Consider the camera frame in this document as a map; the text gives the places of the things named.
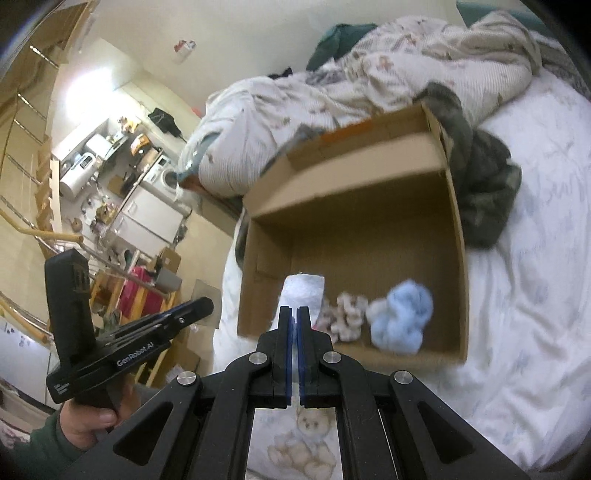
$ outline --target human hand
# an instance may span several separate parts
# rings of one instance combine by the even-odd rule
[[[74,400],[64,403],[60,412],[60,426],[64,436],[80,450],[88,450],[96,443],[95,430],[118,427],[139,408],[139,397],[134,391],[132,381],[127,381],[119,411],[80,405]]]

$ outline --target red cloth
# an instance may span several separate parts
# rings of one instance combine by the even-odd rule
[[[131,271],[131,274],[146,283],[150,283],[152,281],[152,278],[150,275],[148,275],[145,267],[134,267],[134,269]],[[134,305],[134,299],[138,293],[138,290],[139,285],[137,283],[134,283],[131,280],[125,280],[123,289],[121,290],[121,295],[119,296],[119,310],[126,318],[129,318],[129,315],[131,315],[131,308]],[[151,313],[158,313],[161,306],[162,297],[152,291],[149,291],[146,297],[146,303],[144,304],[144,310],[142,311],[142,317],[145,315],[150,315]]]

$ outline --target bright light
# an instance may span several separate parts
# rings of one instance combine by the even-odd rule
[[[66,97],[68,115],[81,120],[84,113],[94,114],[106,108],[113,91],[111,70],[102,68],[78,77],[72,82]]]

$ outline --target beige fluffy toy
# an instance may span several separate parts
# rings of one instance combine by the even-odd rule
[[[333,343],[359,340],[368,299],[343,292],[337,297],[336,303],[337,306],[332,307],[326,297],[322,300],[315,330],[328,333]]]

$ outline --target teddy bear print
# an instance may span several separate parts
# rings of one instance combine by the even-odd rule
[[[336,458],[324,441],[336,423],[332,408],[296,409],[296,427],[276,435],[275,445],[267,449],[269,460],[281,468],[293,468],[310,480],[329,480]]]

